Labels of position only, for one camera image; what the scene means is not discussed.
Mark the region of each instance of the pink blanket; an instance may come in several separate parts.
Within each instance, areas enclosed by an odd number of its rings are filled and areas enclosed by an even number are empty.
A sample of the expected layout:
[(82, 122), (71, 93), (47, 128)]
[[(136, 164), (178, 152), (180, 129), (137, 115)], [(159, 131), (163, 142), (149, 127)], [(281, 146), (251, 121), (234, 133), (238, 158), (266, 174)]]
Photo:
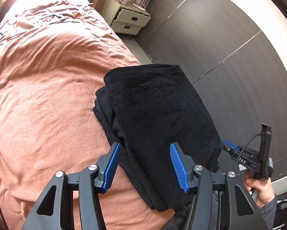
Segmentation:
[[(79, 22), (34, 27), (49, 11)], [(24, 32), (0, 43), (0, 205), (20, 230), (56, 171), (81, 171), (107, 153), (95, 91), (110, 69), (139, 63), (92, 5), (60, 1), (2, 25), (5, 39)], [(108, 230), (158, 230), (174, 213), (149, 209), (120, 167), (100, 203)], [(80, 229), (78, 195), (74, 212)]]

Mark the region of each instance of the gray floor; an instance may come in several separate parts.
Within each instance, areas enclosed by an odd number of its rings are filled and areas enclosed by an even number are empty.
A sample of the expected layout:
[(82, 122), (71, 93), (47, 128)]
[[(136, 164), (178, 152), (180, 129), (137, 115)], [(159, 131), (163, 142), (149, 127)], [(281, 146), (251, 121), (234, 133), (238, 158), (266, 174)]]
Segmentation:
[(134, 39), (130, 39), (128, 34), (118, 34), (118, 36), (126, 45), (126, 47), (131, 51), (131, 53), (137, 58), (137, 60), (139, 60), (141, 65), (152, 64), (152, 61), (149, 59), (149, 57), (145, 54), (145, 52)]

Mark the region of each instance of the white nightstand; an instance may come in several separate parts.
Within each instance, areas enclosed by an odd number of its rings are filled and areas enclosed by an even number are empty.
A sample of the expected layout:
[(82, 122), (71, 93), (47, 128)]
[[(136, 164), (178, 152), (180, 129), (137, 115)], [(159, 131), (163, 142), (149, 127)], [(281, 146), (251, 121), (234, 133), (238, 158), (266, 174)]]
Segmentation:
[(137, 35), (151, 19), (148, 12), (134, 6), (122, 5), (117, 0), (107, 0), (101, 16), (115, 33)]

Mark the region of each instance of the metal bolt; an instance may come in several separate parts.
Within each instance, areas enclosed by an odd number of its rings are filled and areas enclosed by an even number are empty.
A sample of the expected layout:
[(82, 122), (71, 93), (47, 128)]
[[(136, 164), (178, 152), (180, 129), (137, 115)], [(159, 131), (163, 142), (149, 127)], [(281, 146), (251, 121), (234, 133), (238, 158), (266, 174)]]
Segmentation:
[(91, 165), (88, 166), (89, 170), (96, 170), (97, 168), (98, 168), (98, 166), (95, 165), (95, 164), (91, 164)]
[(63, 171), (57, 171), (56, 173), (55, 173), (55, 176), (56, 177), (62, 177), (64, 175), (64, 172)]
[(202, 170), (203, 170), (203, 166), (201, 166), (201, 165), (195, 165), (195, 170), (196, 170), (196, 171), (202, 171)]
[(227, 172), (227, 175), (228, 175), (229, 177), (231, 177), (231, 178), (233, 178), (233, 177), (236, 176), (235, 172), (233, 172), (233, 171)]

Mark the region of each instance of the dark wood panel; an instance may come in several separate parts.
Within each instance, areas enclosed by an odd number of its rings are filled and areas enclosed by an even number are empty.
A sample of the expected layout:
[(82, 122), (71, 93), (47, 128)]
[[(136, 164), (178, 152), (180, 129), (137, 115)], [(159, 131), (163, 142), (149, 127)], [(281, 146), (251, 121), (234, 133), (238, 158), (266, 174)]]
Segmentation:
[(184, 0), (151, 0), (147, 8), (147, 11), (151, 15), (151, 21), (134, 37), (137, 43), (141, 47), (145, 47), (156, 31), (183, 1)]
[[(287, 72), (263, 33), (196, 82), (194, 88), (221, 140), (244, 145), (260, 132), (259, 123), (264, 122), (272, 125), (273, 161), (287, 156)], [(249, 147), (258, 150), (259, 142), (257, 137)], [(287, 174), (287, 162), (281, 160), (275, 168), (274, 179)]]
[(259, 31), (230, 0), (186, 0), (145, 51), (156, 63), (179, 64), (195, 82)]

